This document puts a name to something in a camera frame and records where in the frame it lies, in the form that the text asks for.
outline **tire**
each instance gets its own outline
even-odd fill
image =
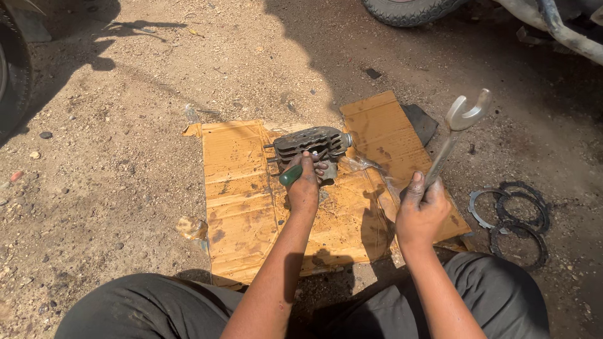
[[[31,91],[31,62],[13,17],[0,0],[0,142],[25,116]]]
[[[397,27],[414,27],[435,21],[468,0],[362,0],[377,20]]]

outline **forearm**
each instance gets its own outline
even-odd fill
[[[432,338],[486,337],[431,245],[404,246],[402,255],[417,288]]]
[[[314,215],[289,217],[221,338],[284,338]]]

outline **black pants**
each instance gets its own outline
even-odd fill
[[[488,338],[549,338],[545,301],[520,267],[482,253],[461,253],[444,268]],[[133,274],[83,297],[65,315],[55,338],[218,338],[241,297],[159,274]],[[429,331],[410,283],[386,288],[317,335],[429,338]]]

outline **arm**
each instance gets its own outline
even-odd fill
[[[432,247],[450,214],[442,180],[425,190],[425,177],[415,172],[396,217],[402,256],[414,280],[432,338],[486,338],[448,278]]]
[[[284,338],[302,259],[318,210],[318,182],[326,165],[313,164],[311,155],[296,156],[303,172],[287,187],[291,216],[274,243],[243,299],[226,324],[221,338]]]

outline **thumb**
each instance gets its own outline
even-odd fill
[[[308,151],[304,151],[301,155],[301,167],[303,168],[303,174],[313,174],[314,173],[314,161],[312,160],[312,155]]]
[[[402,206],[418,209],[419,203],[425,193],[425,177],[420,171],[415,171],[412,175],[411,182],[405,189],[406,195],[402,200]]]

